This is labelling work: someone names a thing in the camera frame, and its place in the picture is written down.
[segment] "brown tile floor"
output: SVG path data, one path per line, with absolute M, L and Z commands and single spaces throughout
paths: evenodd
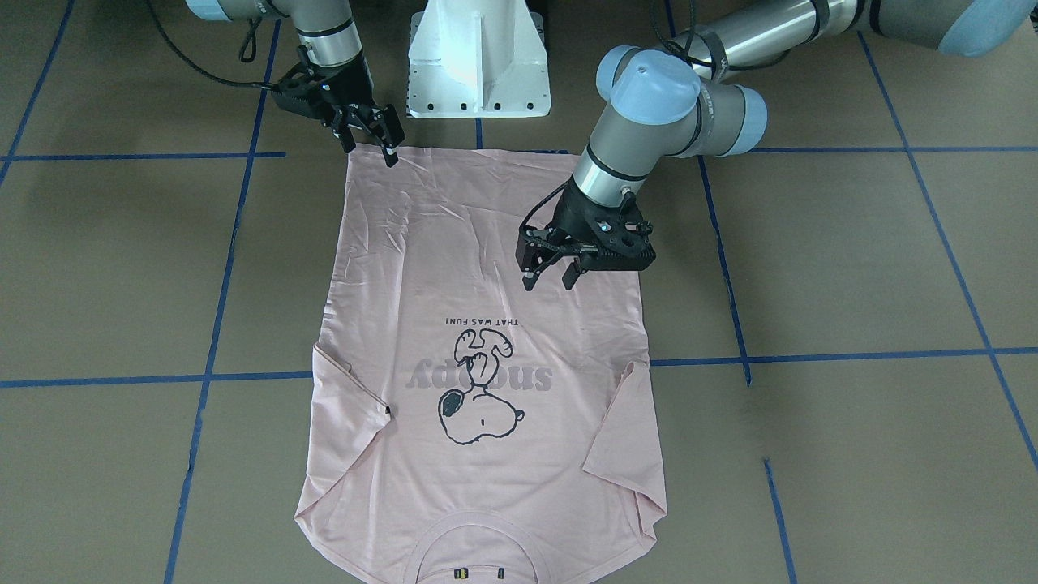
M 241 65 L 243 25 L 157 3 L 199 63 L 263 77 L 272 26 Z M 350 581 L 292 523 L 337 144 L 193 74 L 139 1 L 16 4 L 0 582 Z M 354 2 L 382 102 L 403 107 L 421 6 Z M 647 15 L 552 3 L 549 116 L 406 119 L 408 143 L 579 151 L 597 62 L 653 43 Z M 762 149 L 659 164 L 641 281 L 671 516 L 607 581 L 1038 581 L 1036 56 L 1029 27 L 979 59 L 826 38 L 738 78 L 769 104 Z

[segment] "black cable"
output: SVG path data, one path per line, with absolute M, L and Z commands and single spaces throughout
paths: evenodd
M 552 197 L 554 197 L 554 196 L 555 196 L 556 194 L 558 194 L 559 192 L 563 192 L 563 189 L 564 189 L 564 188 L 566 188 L 566 184 L 567 184 L 568 182 L 569 182 L 569 180 L 567 180 L 566 183 L 563 183 L 563 184 L 558 185 L 558 188 L 556 188 L 555 190 L 551 191 L 551 192 L 550 192 L 550 193 L 548 194 L 548 196 L 545 196 L 544 198 L 542 198 L 542 199 L 541 199 L 541 201 L 540 201 L 540 202 L 538 202 L 537 204 L 535 204 L 535 205 L 534 205 L 534 207 L 529 210 L 529 213 L 526 213 L 526 216 L 525 216 L 525 217 L 523 217 L 523 220 L 522 220 L 522 222 L 521 222 L 521 223 L 519 223 L 519 231 L 520 231 L 520 232 L 522 232 L 523 234 L 525 234 L 525 232 L 526 232 L 526 229 L 525 229 L 525 228 L 523 228 L 523 227 L 528 227 L 528 226 L 529 226 L 529 224 L 528 224 L 528 223 L 529 223 L 529 220 L 530 220 L 530 219 L 531 219 L 531 218 L 534 217 L 534 213 L 537 213 L 537 211 L 538 211 L 538 210 L 539 210 L 539 208 L 540 208 L 541 206 L 544 206 L 545 204 L 547 204 L 547 203 L 548 203 L 548 201 L 549 201 L 549 200 L 551 200 L 551 199 L 552 199 Z
M 695 57 L 693 57 L 693 56 L 691 56 L 689 54 L 690 51 L 691 51 L 691 49 L 692 49 L 692 39 L 696 36 L 696 34 L 693 32 L 695 30 L 695 27 L 698 26 L 696 10 L 695 10 L 695 0 L 689 0 L 688 1 L 688 21 L 689 21 L 688 25 L 689 25 L 689 28 L 688 28 L 688 37 L 685 39 L 685 46 L 684 47 L 682 47 L 678 43 L 674 41 L 673 39 L 668 39 L 668 38 L 664 38 L 663 37 L 663 32 L 659 28 L 659 17 L 657 15 L 657 4 L 658 4 L 658 2 L 656 0 L 653 0 L 653 2 L 650 4 L 649 20 L 650 20 L 650 23 L 652 25 L 653 33 L 656 34 L 656 39 L 659 40 L 659 44 L 663 47 L 663 50 L 666 51 L 667 53 L 670 53 L 670 54 L 678 57 L 679 59 L 685 61 L 689 65 L 698 64 L 700 66 L 709 67 L 710 68 L 710 77 L 713 77 L 714 74 L 716 73 L 717 65 L 716 65 L 716 63 L 713 62 L 712 58 L 709 61 L 705 61 L 705 60 L 702 60 L 702 59 L 698 59 L 698 58 L 695 58 Z M 747 64 L 747 65 L 731 65 L 728 68 L 729 68 L 729 71 L 757 71 L 757 69 L 760 69 L 760 68 L 766 68 L 766 67 L 769 67 L 769 66 L 772 66 L 772 65 L 776 65 L 780 62 L 782 62 L 787 56 L 789 56 L 789 53 L 790 53 L 789 50 L 783 51 L 782 53 L 778 54 L 777 57 L 775 57 L 773 60 L 770 60 L 768 62 L 759 63 L 759 64 Z
M 173 44 L 169 35 L 166 34 L 166 29 L 162 27 L 162 23 L 159 22 L 159 15 L 155 11 L 155 5 L 152 4 L 152 0 L 144 0 L 144 4 L 147 6 L 148 13 L 152 15 L 152 21 L 155 23 L 155 27 L 159 30 L 159 34 L 162 35 L 162 39 L 166 41 L 166 45 L 173 51 L 173 53 L 181 58 L 182 61 L 186 62 L 188 66 L 195 69 L 197 73 L 203 75 L 212 81 L 217 83 L 222 83 L 223 85 L 228 85 L 230 87 L 249 87 L 253 89 L 268 89 L 276 90 L 277 85 L 272 83 L 265 83 L 263 81 L 231 81 L 229 79 L 224 79 L 222 77 L 217 77 L 212 73 L 206 71 L 204 68 L 195 64 L 194 61 L 188 58 L 177 47 Z
M 245 38 L 242 40 L 242 46 L 238 49 L 238 60 L 242 62 L 252 62 L 256 60 L 256 29 L 260 28 L 260 23 L 263 19 L 252 20 L 249 19 L 249 31 L 245 33 Z M 245 56 L 245 50 L 251 49 L 249 51 L 249 56 Z

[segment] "printed cartoon dog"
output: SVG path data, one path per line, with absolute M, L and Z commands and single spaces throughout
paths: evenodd
M 472 444 L 484 437 L 504 438 L 525 414 L 495 396 L 487 387 L 500 370 L 501 359 L 512 357 L 512 342 L 490 329 L 466 329 L 455 342 L 455 362 L 465 366 L 468 390 L 447 390 L 440 396 L 440 424 L 457 444 Z

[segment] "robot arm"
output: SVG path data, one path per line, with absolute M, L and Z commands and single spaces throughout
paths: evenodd
M 350 133 L 355 128 L 382 147 L 387 166 L 397 163 L 404 130 L 391 105 L 375 103 L 347 0 L 188 0 L 188 6 L 211 21 L 291 18 L 301 43 L 299 62 L 277 82 L 274 102 L 330 127 L 345 151 L 356 145 Z
M 822 35 L 852 28 L 982 55 L 1004 43 L 1034 0 L 762 0 L 663 49 L 617 47 L 597 75 L 606 101 L 576 169 L 543 228 L 519 227 L 516 259 L 527 289 L 549 266 L 573 257 L 567 288 L 593 270 L 643 270 L 655 259 L 652 224 L 635 197 L 662 156 L 730 156 L 764 134 L 767 108 L 753 89 L 720 81 Z

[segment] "t-shirt sleeve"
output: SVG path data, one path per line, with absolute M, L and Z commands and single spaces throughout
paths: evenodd
M 583 470 L 634 494 L 643 536 L 656 540 L 653 525 L 666 517 L 663 456 L 656 428 L 649 367 L 627 366 Z
M 385 402 L 317 345 L 310 408 L 306 481 L 296 509 L 299 522 L 306 521 L 306 511 L 343 478 L 390 419 Z

